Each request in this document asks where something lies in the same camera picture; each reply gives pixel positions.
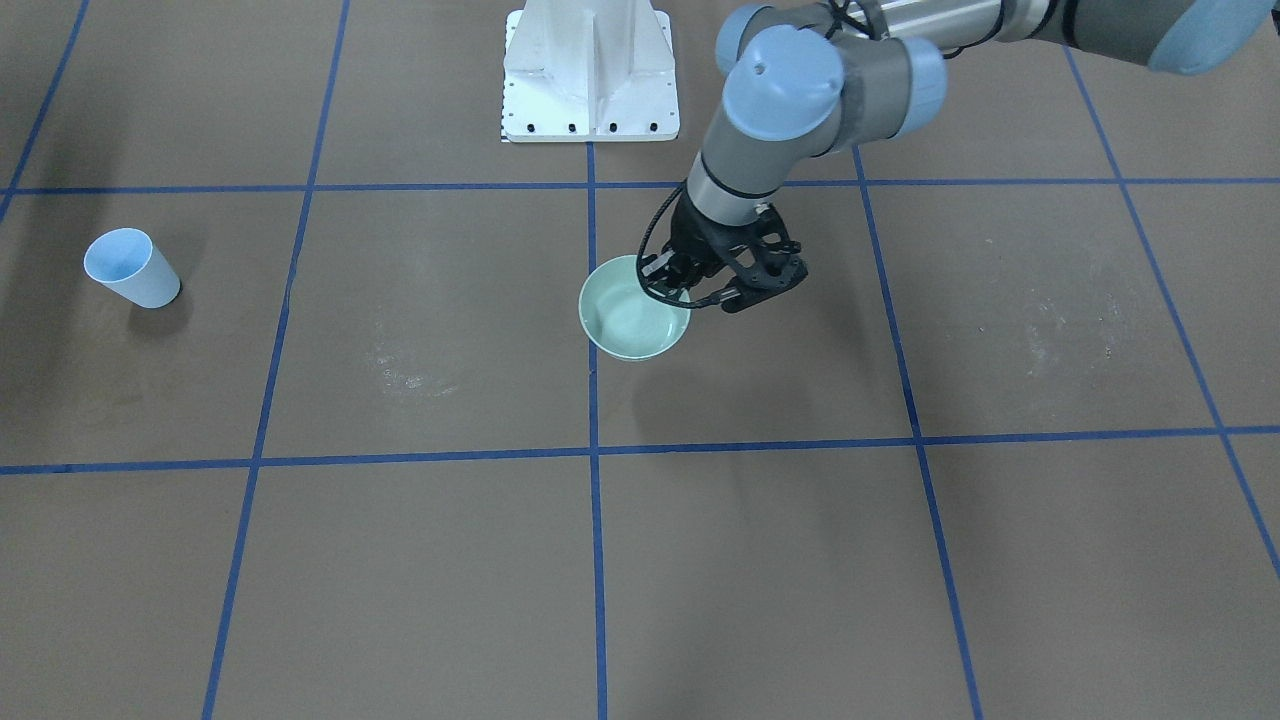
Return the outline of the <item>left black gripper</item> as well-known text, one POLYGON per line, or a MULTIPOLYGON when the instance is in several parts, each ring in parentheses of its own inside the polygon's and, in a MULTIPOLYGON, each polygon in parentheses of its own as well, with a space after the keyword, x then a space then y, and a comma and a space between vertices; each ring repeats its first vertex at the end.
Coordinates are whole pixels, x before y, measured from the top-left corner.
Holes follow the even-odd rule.
POLYGON ((783 264, 778 245, 764 241, 780 224, 769 202, 748 209, 746 225, 726 225, 705 217, 682 196, 669 223, 668 252, 637 258, 643 291, 663 304, 690 304, 689 291, 724 266, 735 278, 724 287, 722 311, 733 314, 794 290, 808 278, 806 263, 790 258, 783 264))

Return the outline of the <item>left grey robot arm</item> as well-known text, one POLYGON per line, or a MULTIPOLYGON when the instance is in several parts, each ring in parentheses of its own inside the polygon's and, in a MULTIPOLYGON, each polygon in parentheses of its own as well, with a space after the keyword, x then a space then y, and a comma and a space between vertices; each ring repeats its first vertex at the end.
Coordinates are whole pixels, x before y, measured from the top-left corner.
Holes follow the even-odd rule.
POLYGON ((772 200, 808 158, 931 123, 948 61, 1037 40, 1149 70, 1203 74, 1275 1, 820 1, 735 10, 716 38, 719 106, 687 178, 664 201, 669 238, 631 275, 671 307, 739 313, 808 274, 772 200))

